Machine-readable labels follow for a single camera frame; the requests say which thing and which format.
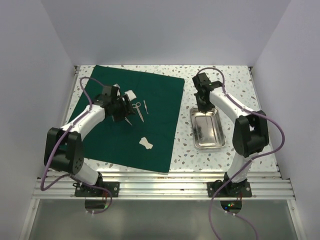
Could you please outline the steel surgical scissors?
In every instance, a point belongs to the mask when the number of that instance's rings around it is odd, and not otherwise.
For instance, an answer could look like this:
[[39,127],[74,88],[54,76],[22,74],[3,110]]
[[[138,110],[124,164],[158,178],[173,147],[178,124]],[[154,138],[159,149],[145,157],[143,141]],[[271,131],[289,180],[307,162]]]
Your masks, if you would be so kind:
[[133,104],[132,104],[132,107],[133,107],[134,109],[136,109],[136,111],[137,111],[137,113],[138,113],[141,121],[144,123],[145,121],[144,121],[143,115],[142,115],[141,110],[140,110],[141,103],[140,103],[140,102],[133,103]]

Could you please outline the steel scalpel handle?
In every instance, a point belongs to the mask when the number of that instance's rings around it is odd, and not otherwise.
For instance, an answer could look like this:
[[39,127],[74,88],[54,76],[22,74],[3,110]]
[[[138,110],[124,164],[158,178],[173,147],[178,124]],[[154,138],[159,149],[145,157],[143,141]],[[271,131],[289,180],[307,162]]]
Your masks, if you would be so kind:
[[149,111],[148,111],[147,103],[146,103],[145,100],[143,100],[143,105],[144,105],[145,112],[146,112],[146,114],[148,115],[148,114],[149,114]]

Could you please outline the steel instrument tray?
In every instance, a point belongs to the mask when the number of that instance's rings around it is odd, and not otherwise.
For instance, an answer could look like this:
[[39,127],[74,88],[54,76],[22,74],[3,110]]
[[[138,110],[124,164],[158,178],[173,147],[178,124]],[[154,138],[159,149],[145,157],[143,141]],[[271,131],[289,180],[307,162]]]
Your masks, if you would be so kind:
[[203,113],[193,107],[189,111],[194,146],[198,150],[219,149],[225,146],[225,135],[216,108]]

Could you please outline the white bow-shaped gauze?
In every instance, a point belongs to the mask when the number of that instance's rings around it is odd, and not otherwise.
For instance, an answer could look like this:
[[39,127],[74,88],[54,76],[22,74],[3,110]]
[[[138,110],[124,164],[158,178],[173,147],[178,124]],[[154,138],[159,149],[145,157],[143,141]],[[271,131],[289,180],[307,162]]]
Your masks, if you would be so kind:
[[149,143],[146,137],[142,137],[139,144],[144,146],[147,150],[151,150],[153,148],[153,144]]

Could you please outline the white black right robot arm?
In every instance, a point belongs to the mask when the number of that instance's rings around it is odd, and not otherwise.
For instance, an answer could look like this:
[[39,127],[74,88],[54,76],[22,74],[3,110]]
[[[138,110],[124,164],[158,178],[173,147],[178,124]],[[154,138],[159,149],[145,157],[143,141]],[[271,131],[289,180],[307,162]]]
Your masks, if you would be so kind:
[[262,117],[266,114],[262,110],[247,108],[225,91],[222,82],[211,82],[204,72],[194,76],[192,81],[197,90],[198,110],[207,113],[218,107],[234,124],[232,145],[235,155],[222,189],[227,196],[235,196],[241,190],[240,183],[247,179],[252,164],[250,159],[269,144],[267,120]]

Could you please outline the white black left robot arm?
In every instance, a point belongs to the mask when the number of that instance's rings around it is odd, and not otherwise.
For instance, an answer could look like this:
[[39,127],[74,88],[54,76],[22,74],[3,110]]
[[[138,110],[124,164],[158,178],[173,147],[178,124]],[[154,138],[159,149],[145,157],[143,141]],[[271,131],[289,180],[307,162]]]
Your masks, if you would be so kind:
[[45,179],[48,170],[53,169],[82,182],[92,196],[101,195],[104,184],[99,179],[100,173],[84,161],[83,140],[107,117],[111,117],[114,122],[120,122],[134,114],[131,103],[134,99],[136,95],[132,90],[121,94],[118,85],[104,86],[102,93],[94,100],[90,99],[89,104],[75,119],[60,128],[52,127],[46,137],[45,169],[40,189],[49,189],[49,186],[45,186]]

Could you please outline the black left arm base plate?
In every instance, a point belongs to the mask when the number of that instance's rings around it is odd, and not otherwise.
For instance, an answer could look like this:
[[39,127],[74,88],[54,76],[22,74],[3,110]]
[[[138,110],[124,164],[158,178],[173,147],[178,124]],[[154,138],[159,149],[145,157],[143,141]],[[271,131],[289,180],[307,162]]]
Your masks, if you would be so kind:
[[120,183],[117,181],[103,182],[99,188],[85,186],[80,183],[73,183],[72,186],[75,187],[74,196],[81,198],[97,198],[105,194],[108,197],[117,198],[120,190]]

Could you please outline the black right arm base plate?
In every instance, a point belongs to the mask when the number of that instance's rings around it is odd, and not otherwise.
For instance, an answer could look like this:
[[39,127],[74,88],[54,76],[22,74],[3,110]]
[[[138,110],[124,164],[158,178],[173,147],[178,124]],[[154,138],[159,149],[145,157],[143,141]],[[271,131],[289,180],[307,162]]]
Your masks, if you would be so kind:
[[230,182],[224,186],[217,194],[215,192],[224,184],[221,180],[207,182],[207,194],[211,198],[215,195],[216,198],[251,198],[253,196],[251,185],[247,181],[239,183]]

